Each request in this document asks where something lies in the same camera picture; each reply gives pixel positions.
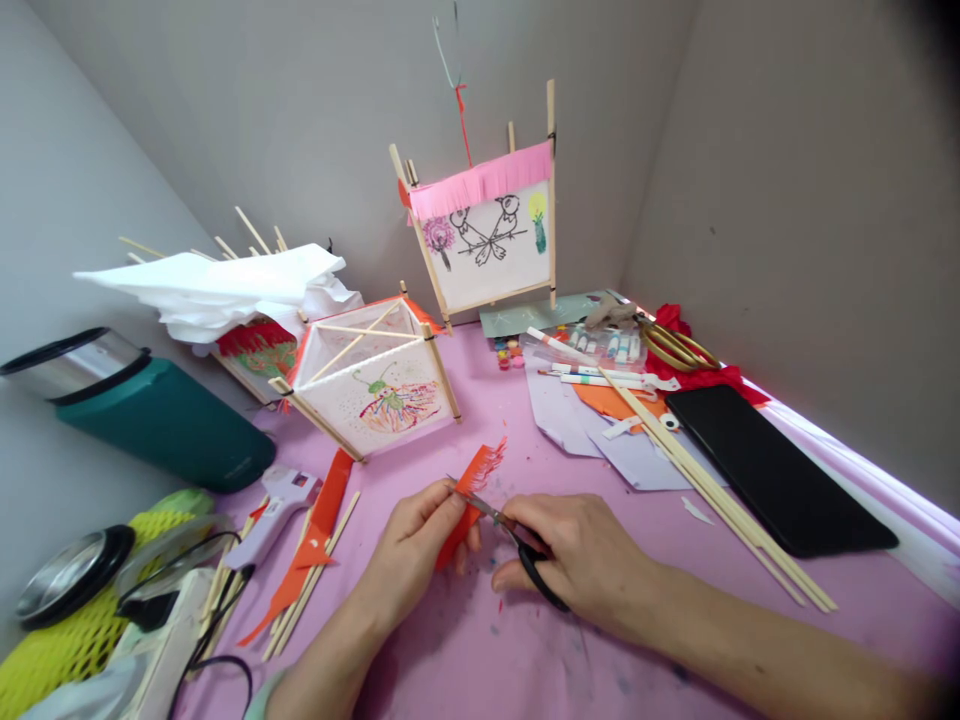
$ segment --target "scissors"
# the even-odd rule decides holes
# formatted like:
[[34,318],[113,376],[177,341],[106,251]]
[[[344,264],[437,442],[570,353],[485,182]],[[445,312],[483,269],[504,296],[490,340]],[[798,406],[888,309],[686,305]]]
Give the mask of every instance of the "scissors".
[[[619,293],[607,291],[621,305],[630,301]],[[668,330],[651,320],[646,313],[636,312],[633,319],[640,326],[640,337],[654,355],[680,372],[694,370],[719,370],[720,363],[703,345],[694,342],[683,333]]]
[[475,493],[461,492],[460,490],[457,490],[457,493],[459,493],[464,500],[473,505],[473,507],[482,512],[484,515],[493,518],[494,523],[506,531],[507,535],[510,536],[510,539],[513,540],[513,544],[517,546],[517,553],[520,555],[520,562],[523,564],[523,569],[527,571],[527,575],[530,576],[533,584],[537,586],[537,590],[540,591],[540,594],[543,595],[550,602],[550,604],[560,612],[570,612],[570,608],[567,607],[567,604],[557,597],[556,593],[550,589],[550,586],[543,581],[543,578],[540,577],[540,573],[537,572],[536,563],[549,560],[550,558],[537,550],[530,543],[524,541],[523,538],[517,534],[517,529],[521,529],[528,533],[530,537],[540,544],[541,547],[546,547],[546,543],[543,542],[543,538],[541,538],[536,532],[528,528],[526,525],[522,525],[512,518],[508,518],[499,510],[494,510],[483,500],[478,498]]

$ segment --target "gray wall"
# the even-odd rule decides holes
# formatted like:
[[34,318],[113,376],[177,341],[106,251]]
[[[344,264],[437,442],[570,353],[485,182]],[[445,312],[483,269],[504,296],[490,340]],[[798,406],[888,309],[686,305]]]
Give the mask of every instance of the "gray wall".
[[[616,283],[697,0],[463,0],[474,161],[544,139],[557,81],[558,285]],[[348,287],[407,281],[436,305],[387,146],[421,180],[466,168],[430,17],[437,0],[33,0],[209,234],[246,247],[240,205],[288,243],[333,236]],[[455,320],[475,317],[463,313]]]
[[[213,387],[249,396],[171,341],[152,310],[79,283],[73,270],[123,263],[118,235],[161,251],[206,235],[57,41],[22,0],[0,0],[0,362],[107,324]],[[0,658],[18,640],[16,596],[70,540],[125,522],[180,487],[54,420],[53,408],[0,381]]]
[[960,512],[957,116],[891,2],[707,2],[624,276]]

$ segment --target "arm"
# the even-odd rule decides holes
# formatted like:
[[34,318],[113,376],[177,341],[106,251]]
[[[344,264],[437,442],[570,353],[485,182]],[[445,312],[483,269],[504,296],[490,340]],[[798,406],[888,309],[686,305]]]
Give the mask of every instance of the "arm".
[[[444,482],[400,501],[353,592],[270,695],[268,720],[345,720],[353,714],[370,664],[423,597],[440,548],[465,508]],[[467,545],[480,549],[477,526]],[[454,563],[462,575],[463,545]]]
[[[918,718],[934,685],[847,640],[721,592],[645,555],[593,495],[513,498],[555,560],[543,579],[585,619],[682,664],[771,718]],[[518,561],[493,589],[533,590]]]

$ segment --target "red tissue paper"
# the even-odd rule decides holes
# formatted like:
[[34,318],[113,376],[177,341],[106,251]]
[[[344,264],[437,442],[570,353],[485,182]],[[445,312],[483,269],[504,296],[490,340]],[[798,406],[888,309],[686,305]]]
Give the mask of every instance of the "red tissue paper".
[[[657,310],[657,323],[667,328],[693,337],[690,326],[680,319],[680,306],[666,304]],[[743,382],[743,375],[736,365],[727,365],[719,370],[695,370],[691,373],[679,372],[672,368],[653,353],[647,355],[647,372],[656,373],[662,380],[672,377],[677,379],[682,390],[696,390],[697,388],[713,387],[714,385],[729,385],[751,405],[763,405],[770,398]]]

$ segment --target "left hand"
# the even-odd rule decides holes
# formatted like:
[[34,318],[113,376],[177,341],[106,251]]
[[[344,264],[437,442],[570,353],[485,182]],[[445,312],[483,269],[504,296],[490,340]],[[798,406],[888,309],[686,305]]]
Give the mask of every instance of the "left hand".
[[[394,508],[377,549],[351,599],[372,612],[392,632],[410,614],[430,584],[440,548],[453,532],[467,503],[440,480]],[[467,549],[480,550],[480,527],[474,525],[454,553],[454,568],[463,575]]]

